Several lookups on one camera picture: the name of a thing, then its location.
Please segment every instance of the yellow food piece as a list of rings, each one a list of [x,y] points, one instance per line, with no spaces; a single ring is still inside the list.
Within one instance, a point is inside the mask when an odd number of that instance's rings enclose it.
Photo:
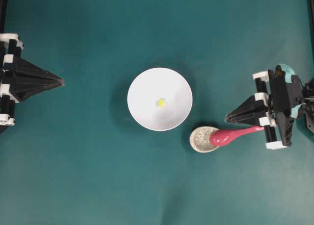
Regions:
[[[157,106],[159,106],[159,107],[165,106],[165,99],[159,99],[159,100],[157,101]]]

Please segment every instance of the green tabletop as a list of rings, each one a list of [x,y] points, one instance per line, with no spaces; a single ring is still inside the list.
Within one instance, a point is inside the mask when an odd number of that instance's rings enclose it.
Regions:
[[[22,58],[66,85],[17,104],[1,136],[2,225],[295,225],[314,223],[314,135],[267,150],[263,132],[200,154],[201,125],[255,93],[252,73],[291,65],[314,77],[306,0],[9,0],[5,32]],[[182,74],[193,107],[154,132],[131,117],[142,71]]]

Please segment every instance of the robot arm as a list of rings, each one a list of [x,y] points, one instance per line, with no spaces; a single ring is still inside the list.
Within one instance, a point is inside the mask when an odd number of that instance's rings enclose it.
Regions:
[[[23,48],[17,34],[0,34],[0,133],[15,125],[16,103],[64,84],[60,77],[23,60]]]
[[[308,128],[314,133],[314,82],[302,90],[299,77],[285,64],[279,64],[275,71],[253,74],[253,79],[257,93],[227,115],[226,122],[264,126],[266,147],[272,150],[292,145],[293,122],[303,114],[307,116]],[[266,82],[269,82],[270,94]],[[275,127],[279,129],[280,141],[277,141]]]

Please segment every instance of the bowl rim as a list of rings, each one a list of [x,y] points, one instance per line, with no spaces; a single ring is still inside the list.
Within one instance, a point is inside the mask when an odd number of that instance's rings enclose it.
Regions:
[[[178,124],[174,125],[173,127],[165,128],[165,129],[154,129],[154,128],[150,128],[150,127],[148,127],[148,126],[145,126],[144,124],[141,124],[141,123],[136,119],[136,117],[132,114],[132,112],[131,112],[131,110],[130,110],[130,106],[129,106],[129,93],[130,93],[130,88],[131,88],[131,86],[133,85],[134,81],[135,81],[141,74],[146,73],[146,72],[151,72],[152,70],[156,70],[156,69],[166,69],[166,70],[170,70],[170,71],[172,71],[172,72],[178,74],[179,76],[181,76],[181,78],[187,83],[187,85],[188,85],[188,87],[189,87],[189,89],[188,89],[188,94],[191,96],[191,102],[190,102],[190,105],[189,105],[189,107],[188,107],[188,113],[187,113],[187,115],[186,115],[186,116],[182,119],[182,121],[179,122]],[[132,83],[131,83],[131,85],[129,86],[129,89],[128,89],[127,104],[128,104],[128,109],[129,109],[129,112],[130,112],[131,116],[133,117],[133,119],[135,119],[135,121],[136,121],[139,125],[143,126],[144,128],[147,128],[147,129],[149,129],[149,130],[152,130],[152,131],[160,131],[160,132],[161,132],[161,131],[168,131],[168,130],[174,129],[174,128],[178,127],[179,125],[181,125],[181,124],[187,119],[187,117],[189,116],[189,114],[190,114],[190,112],[191,112],[191,109],[192,109],[192,106],[193,106],[193,93],[192,93],[192,89],[191,89],[190,84],[187,82],[187,80],[186,80],[179,72],[176,72],[175,70],[172,70],[172,69],[166,68],[166,67],[154,67],[154,68],[150,68],[150,69],[147,69],[147,70],[141,72],[140,74],[138,74],[138,75],[134,78],[134,80],[132,81]]]

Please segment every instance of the black metal frame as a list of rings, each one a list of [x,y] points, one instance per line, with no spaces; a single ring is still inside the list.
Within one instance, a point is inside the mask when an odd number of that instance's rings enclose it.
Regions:
[[[0,33],[4,32],[5,15],[8,0],[0,0]]]
[[[310,23],[313,26],[314,22],[314,0],[308,0],[309,2],[309,11],[310,11]]]

